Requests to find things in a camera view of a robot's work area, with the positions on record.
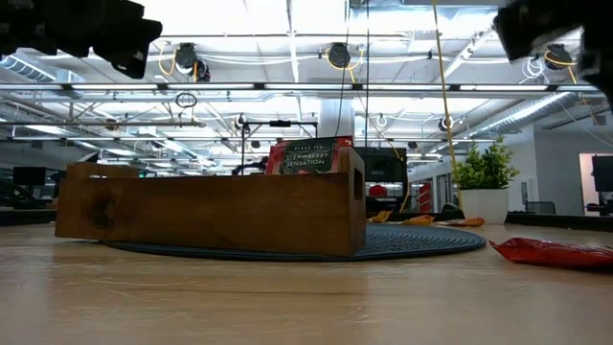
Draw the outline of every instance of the orange object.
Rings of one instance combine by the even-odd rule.
[[[368,222],[385,222],[392,214],[392,211],[381,211],[378,215],[366,219]]]
[[[402,225],[421,225],[429,226],[434,221],[434,217],[423,215],[419,217],[413,217],[402,222]]]
[[[451,220],[451,221],[442,221],[442,225],[449,226],[470,226],[470,227],[479,227],[483,226],[486,223],[486,220],[483,218],[468,218],[468,219],[459,219],[459,220]]]

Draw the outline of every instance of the fluorescent light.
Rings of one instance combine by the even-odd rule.
[[[115,138],[111,137],[70,137],[66,138],[66,140],[70,141],[113,141]]]
[[[98,163],[104,164],[104,165],[128,166],[128,167],[130,165],[128,162],[107,161],[107,160],[101,160],[101,161],[98,161]]]
[[[0,84],[0,90],[61,90],[59,84],[38,83],[38,84]]]
[[[84,148],[88,148],[88,149],[91,149],[91,150],[99,150],[100,149],[99,147],[97,147],[95,145],[88,144],[88,143],[77,142],[77,144],[79,144],[80,146],[82,146]]]
[[[182,152],[183,151],[183,147],[175,142],[173,142],[172,140],[166,141],[163,144],[167,149],[173,150],[175,152]]]
[[[598,91],[598,88],[592,85],[560,85],[557,91]]]
[[[33,126],[26,126],[26,128],[38,130],[38,131],[49,133],[49,134],[55,134],[55,135],[63,135],[63,134],[67,134],[67,133],[70,134],[69,131],[61,129],[61,128],[58,128],[56,126],[33,125]]]
[[[407,153],[406,154],[407,157],[437,157],[440,158],[442,157],[440,154],[437,153]]]
[[[364,137],[355,138],[355,141],[363,142]],[[369,138],[369,142],[416,142],[416,143],[442,143],[444,139],[436,138]]]
[[[207,172],[229,172],[232,169],[232,167],[211,167],[207,168]]]
[[[114,83],[114,84],[72,84],[75,90],[157,90],[157,84],[151,83]]]
[[[493,143],[495,139],[453,139],[453,143]]]
[[[549,85],[461,85],[460,91],[545,91]]]
[[[167,141],[169,138],[158,137],[119,137],[121,141]]]
[[[369,84],[364,85],[364,90],[408,90],[408,91],[442,91],[443,86],[436,85],[428,85],[428,84]]]
[[[438,159],[407,159],[407,163],[441,163]]]
[[[264,85],[265,89],[270,90],[341,90],[351,89],[351,84],[338,83],[268,83]]]
[[[138,155],[138,153],[136,152],[132,152],[131,150],[127,150],[127,149],[105,149],[113,154],[118,154],[118,155],[124,155],[124,156],[135,156]]]
[[[12,140],[19,140],[19,141],[55,141],[55,140],[61,140],[61,138],[57,138],[57,137],[9,137]]]
[[[170,90],[233,90],[253,89],[252,83],[170,83]]]

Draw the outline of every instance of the ceiling light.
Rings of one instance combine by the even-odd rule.
[[[75,90],[156,90],[157,84],[151,83],[113,83],[113,84],[72,84]]]
[[[139,155],[136,152],[133,152],[131,150],[127,150],[127,149],[105,149],[113,154],[118,154],[118,155],[123,155],[123,156],[135,156],[135,155]]]
[[[493,143],[495,139],[453,139],[455,143]]]
[[[68,130],[61,129],[56,126],[32,125],[32,126],[26,126],[26,128],[38,130],[38,131],[49,133],[49,134],[55,134],[55,135],[71,134]]]
[[[83,142],[77,142],[77,144],[79,144],[80,146],[84,147],[84,148],[88,148],[91,150],[99,150],[100,148],[95,146],[95,145],[91,145],[89,143],[83,143]]]
[[[407,153],[407,157],[442,157],[442,155],[437,153]]]
[[[172,83],[170,90],[244,90],[253,89],[252,83]]]
[[[549,85],[461,85],[460,91],[545,91]]]
[[[66,140],[70,141],[113,141],[115,138],[111,137],[71,137],[66,138]]]
[[[264,86],[270,90],[340,90],[352,88],[351,84],[334,84],[334,83],[268,83]]]
[[[164,76],[162,76],[162,75],[155,75],[155,76],[153,76],[153,77],[154,77],[154,78],[156,78],[156,79],[162,80],[162,81],[164,81],[165,83],[169,83],[169,82],[170,82],[169,80],[167,80],[167,79],[166,79],[166,77],[164,77]]]
[[[58,137],[9,137],[12,140],[19,140],[19,141],[54,141],[54,140],[61,140],[61,138]]]
[[[442,85],[428,85],[428,84],[368,84],[363,85],[364,90],[407,90],[407,91],[442,91]]]
[[[0,90],[61,90],[60,84],[37,83],[37,84],[0,84]]]
[[[169,150],[173,150],[175,152],[183,152],[183,147],[180,144],[173,142],[172,140],[166,141],[162,145],[164,145]]]
[[[158,137],[120,137],[118,138],[121,141],[166,141],[169,138],[158,138]]]
[[[128,162],[120,162],[120,161],[107,161],[107,160],[99,160],[98,163],[104,165],[115,165],[115,166],[129,166]]]
[[[441,163],[439,159],[407,159],[407,163]]]
[[[598,88],[592,85],[560,85],[557,91],[598,91]]]

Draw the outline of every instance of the computer monitor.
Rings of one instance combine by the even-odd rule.
[[[613,156],[592,157],[594,185],[596,191],[613,192]]]
[[[13,167],[12,183],[19,186],[44,186],[47,180],[47,168]]]

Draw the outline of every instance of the wooden table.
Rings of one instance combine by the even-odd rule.
[[[475,231],[613,245],[613,234]],[[613,276],[490,247],[361,264],[180,259],[0,229],[2,344],[610,344]]]

